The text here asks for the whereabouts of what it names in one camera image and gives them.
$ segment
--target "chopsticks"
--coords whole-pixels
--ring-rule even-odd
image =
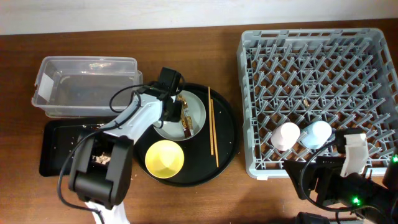
[[[214,146],[213,146],[213,118],[211,115],[211,96],[210,96],[210,86],[208,87],[208,92],[209,92],[209,124],[210,124],[210,153],[211,155],[214,155]]]
[[[208,99],[209,99],[209,124],[210,124],[210,150],[211,155],[216,154],[216,165],[218,167],[218,148],[217,148],[217,133],[216,133],[216,121],[214,116],[214,104],[210,95],[210,87],[208,87]]]
[[[217,134],[216,134],[216,122],[214,118],[214,104],[213,100],[211,100],[211,118],[212,118],[212,123],[213,123],[213,140],[214,140],[214,149],[215,149],[215,154],[216,154],[216,163],[218,167],[218,149],[217,149]]]

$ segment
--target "white plastic cup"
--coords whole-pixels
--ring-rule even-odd
[[[301,143],[309,149],[319,149],[331,136],[331,126],[325,121],[316,121],[303,129],[308,134]]]
[[[286,151],[294,146],[299,137],[300,128],[295,123],[287,122],[273,130],[271,143],[276,149]]]

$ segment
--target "dish rack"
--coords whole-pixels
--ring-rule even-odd
[[[318,120],[363,129],[368,172],[384,175],[398,139],[398,78],[379,29],[249,30],[237,58],[251,177],[288,177],[284,160],[306,161],[316,150],[301,144],[302,131],[293,148],[278,151],[272,130]],[[338,153],[330,147],[323,156]]]

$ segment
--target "yellow bowl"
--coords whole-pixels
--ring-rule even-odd
[[[150,174],[166,179],[180,172],[184,164],[184,153],[181,147],[169,140],[155,142],[145,155],[145,166]]]

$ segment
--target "wooden surface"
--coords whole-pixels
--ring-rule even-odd
[[[44,57],[134,57],[145,82],[155,80],[163,66],[174,68],[188,82],[209,85],[222,94],[242,125],[236,65],[241,33],[334,27],[380,28],[393,61],[398,62],[398,19],[0,36],[0,223],[94,222],[92,214],[69,209],[59,201],[55,190],[58,177],[39,175],[42,134],[49,119],[30,100]],[[259,181],[249,177],[243,150],[241,142],[239,154],[219,177],[191,188],[160,184],[134,164],[124,200],[128,219],[132,223],[283,223],[298,212],[334,217],[299,200],[290,179]],[[66,198],[79,203],[66,183],[67,178]]]

